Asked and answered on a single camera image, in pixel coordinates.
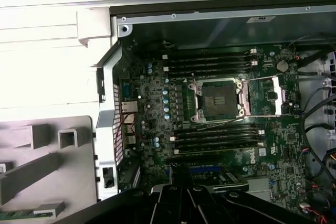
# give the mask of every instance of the green circuit board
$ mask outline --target green circuit board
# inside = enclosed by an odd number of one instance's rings
[[[252,67],[247,72],[231,76],[218,77],[218,70],[215,69],[213,72],[209,71],[208,76],[180,77],[170,73],[169,68],[166,67],[171,58],[188,59],[189,56],[211,58],[213,55],[234,54],[251,49],[255,49],[250,57]],[[216,149],[211,151],[211,148],[198,149],[197,152],[190,152],[186,156],[216,155],[215,161],[205,163],[190,161],[188,165],[191,168],[222,167],[234,170],[246,178],[268,177],[270,201],[296,211],[298,188],[305,186],[303,178],[305,165],[298,160],[303,142],[299,129],[300,93],[294,56],[293,52],[282,45],[272,45],[173,51],[150,55],[145,60],[135,62],[121,76],[120,87],[121,100],[137,101],[138,105],[136,120],[132,124],[136,132],[135,141],[132,143],[124,141],[124,146],[133,148],[141,157],[140,186],[151,188],[156,184],[168,183],[167,159],[183,156],[174,152],[174,143],[171,141],[174,131],[188,129],[197,131],[205,127],[216,129],[216,123],[239,116],[234,114],[235,108],[225,106],[227,101],[218,98],[217,104],[223,105],[223,110],[229,112],[214,115],[216,111],[208,109],[206,111],[208,115],[205,115],[206,123],[192,122],[191,118],[195,115],[197,106],[206,103],[207,100],[203,98],[197,102],[194,90],[189,88],[190,83],[202,80],[203,88],[210,87],[203,90],[211,93],[216,92],[216,88],[212,87],[232,88],[232,78],[252,80],[248,82],[250,113],[260,117],[246,116],[241,121],[227,125],[257,125],[260,134],[258,145],[220,151]],[[280,61],[286,63],[285,68],[276,67]],[[281,105],[281,115],[277,117],[272,116],[276,113],[276,97],[274,92],[271,92],[275,85],[272,76],[278,78],[286,100]],[[131,133],[124,128],[124,132],[133,135],[133,130]]]

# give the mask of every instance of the ram slot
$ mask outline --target ram slot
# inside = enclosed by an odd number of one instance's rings
[[[184,147],[184,148],[176,148],[174,150],[175,155],[180,154],[195,154],[195,153],[207,153],[207,152],[221,152],[221,151],[229,151],[235,149],[245,149],[245,148],[253,148],[258,147],[258,143],[255,141],[251,142],[243,142],[243,143],[228,143],[220,146],[204,146],[202,148],[197,147]]]
[[[239,59],[239,58],[250,58],[248,53],[244,52],[234,52],[230,54],[171,54],[169,55],[169,61],[180,62],[180,61],[193,61],[199,59]]]
[[[249,129],[234,129],[234,130],[218,130],[218,131],[208,131],[208,132],[186,132],[184,134],[174,134],[176,140],[185,139],[185,138],[191,138],[191,137],[204,137],[204,136],[222,136],[222,135],[239,135],[243,133],[255,133],[257,134],[257,131],[254,131],[253,128]]]
[[[206,132],[211,132],[211,131],[220,131],[220,130],[243,130],[243,129],[256,129],[259,130],[260,127],[258,124],[254,123],[244,123],[244,124],[234,124],[234,125],[219,125],[217,127],[209,127],[209,128],[190,128],[190,129],[179,129],[175,130],[175,134],[182,134],[182,133],[206,133]]]
[[[259,135],[255,132],[247,131],[241,132],[239,134],[225,134],[219,136],[191,136],[186,138],[179,138],[178,140],[175,139],[175,144],[183,144],[186,142],[211,142],[211,141],[219,141],[219,140],[231,140],[231,139],[242,139],[245,137],[255,137],[259,138]]]
[[[169,77],[232,76],[246,73],[251,69],[251,57],[239,53],[236,55],[191,55],[169,59]]]

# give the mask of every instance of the white plastic piece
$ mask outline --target white plastic piece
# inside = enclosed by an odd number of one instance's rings
[[[306,202],[301,202],[300,203],[300,208],[302,208],[302,209],[309,208],[309,207],[310,207],[310,205]]]
[[[251,50],[250,50],[250,54],[251,55],[255,55],[257,53],[257,48],[252,48]]]
[[[84,46],[87,46],[91,39],[111,37],[109,8],[87,8],[77,11],[77,33],[79,42]]]

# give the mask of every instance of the cpu socket cover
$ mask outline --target cpu socket cover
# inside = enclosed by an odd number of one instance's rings
[[[195,93],[192,122],[212,123],[249,114],[248,86],[238,79],[200,80],[188,88]]]

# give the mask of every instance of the cable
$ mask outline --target cable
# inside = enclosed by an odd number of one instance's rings
[[[197,129],[198,131],[203,131],[203,130],[207,130],[207,129],[211,129],[211,128],[215,128],[215,127],[218,127],[218,126],[222,126],[224,124],[227,124],[227,123],[233,123],[235,121],[238,121],[240,119],[244,119],[245,116],[239,116],[237,118],[234,118],[234,119],[231,119],[231,120],[228,120],[224,123],[220,123],[220,124],[216,124],[216,125],[213,125],[213,126],[210,126],[210,127],[205,127],[205,128],[201,128],[201,129]]]
[[[313,33],[313,34],[309,34],[309,35],[302,36],[302,37],[300,37],[300,38],[298,38],[298,39],[296,39],[296,40],[293,40],[291,43],[289,43],[289,44],[287,45],[287,49],[288,49],[290,46],[294,45],[294,44],[295,44],[296,42],[298,42],[299,40],[306,39],[306,38],[308,38],[308,37],[317,36],[317,35],[320,36],[320,37],[322,37],[323,39],[325,39],[325,41],[328,42],[329,45],[336,51],[336,46],[335,46],[335,44],[332,43],[332,42],[330,41],[330,39],[326,36],[325,33]]]
[[[334,130],[334,127],[330,126],[328,123],[320,123],[320,124],[314,124],[306,128],[306,133],[310,132],[312,129],[315,129],[315,128],[324,128],[326,130]]]
[[[314,95],[315,95],[317,92],[319,92],[320,90],[329,90],[329,95],[328,95],[328,96],[330,96],[330,93],[331,93],[331,88],[330,88],[330,87],[322,87],[322,88],[318,88],[318,89],[314,90],[314,91],[310,94],[310,96],[308,97],[308,99],[307,99],[307,101],[306,101],[306,104],[305,104],[304,107],[303,107],[303,111],[306,111],[307,106],[308,106],[310,100],[311,100],[311,99],[314,97]]]
[[[329,159],[330,159],[330,155],[325,154],[325,156],[322,159],[322,162],[324,163],[324,165],[326,165],[328,163]],[[314,176],[312,176],[310,179],[315,180],[315,179],[319,178],[323,174],[323,172],[324,172],[324,169],[322,167],[320,167],[319,172],[316,173]]]
[[[334,49],[328,48],[328,49],[324,49],[322,51],[318,51],[315,54],[305,57],[302,60],[298,60],[298,68],[303,68],[311,63],[313,63],[314,61],[318,60],[318,59],[322,59],[323,57],[325,57],[327,54],[334,52]]]
[[[336,81],[336,77],[332,76],[331,74],[328,73],[317,73],[317,72],[298,72],[298,75],[300,76],[324,76],[329,78],[330,80]]]
[[[331,180],[331,182],[333,183],[333,185],[335,185],[335,178],[332,176],[331,172],[328,170],[328,168],[325,166],[325,164],[322,162],[322,160],[319,158],[319,156],[315,153],[315,151],[311,148],[311,145],[309,143],[309,140],[307,138],[307,134],[306,134],[306,129],[305,129],[305,121],[306,119],[311,116],[313,113],[315,113],[317,110],[319,110],[320,108],[322,108],[323,106],[325,106],[326,104],[328,104],[329,102],[331,102],[332,100],[336,99],[336,94],[324,99],[323,101],[319,102],[317,105],[315,105],[310,111],[308,111],[301,119],[300,122],[300,126],[301,126],[301,132],[302,132],[302,138],[303,141],[305,142],[306,146],[309,148],[310,153],[313,155],[313,157],[315,158],[315,160],[321,165],[321,167],[323,168],[324,172],[326,173],[326,175],[328,176],[328,178]]]

